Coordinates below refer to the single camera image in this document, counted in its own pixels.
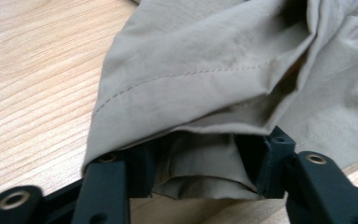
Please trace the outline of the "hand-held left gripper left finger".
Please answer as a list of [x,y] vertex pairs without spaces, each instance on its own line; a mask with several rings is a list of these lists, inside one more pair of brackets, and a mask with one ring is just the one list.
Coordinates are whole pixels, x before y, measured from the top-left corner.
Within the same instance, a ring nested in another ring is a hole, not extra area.
[[159,159],[152,140],[90,162],[71,224],[131,224],[130,199],[151,196]]

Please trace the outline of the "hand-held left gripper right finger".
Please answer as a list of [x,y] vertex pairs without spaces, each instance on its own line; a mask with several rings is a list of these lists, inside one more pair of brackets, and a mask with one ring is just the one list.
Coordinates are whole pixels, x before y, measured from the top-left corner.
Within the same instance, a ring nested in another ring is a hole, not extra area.
[[296,142],[278,127],[238,134],[235,144],[258,195],[285,198],[291,224],[358,224],[358,188],[331,158],[296,153]]

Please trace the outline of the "khaki shorts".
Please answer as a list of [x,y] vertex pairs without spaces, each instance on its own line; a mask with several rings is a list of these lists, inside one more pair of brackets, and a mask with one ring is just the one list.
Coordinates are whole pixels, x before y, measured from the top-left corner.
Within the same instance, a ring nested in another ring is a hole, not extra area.
[[234,138],[280,128],[358,161],[358,0],[135,0],[105,56],[86,160],[163,141],[156,193],[253,200]]

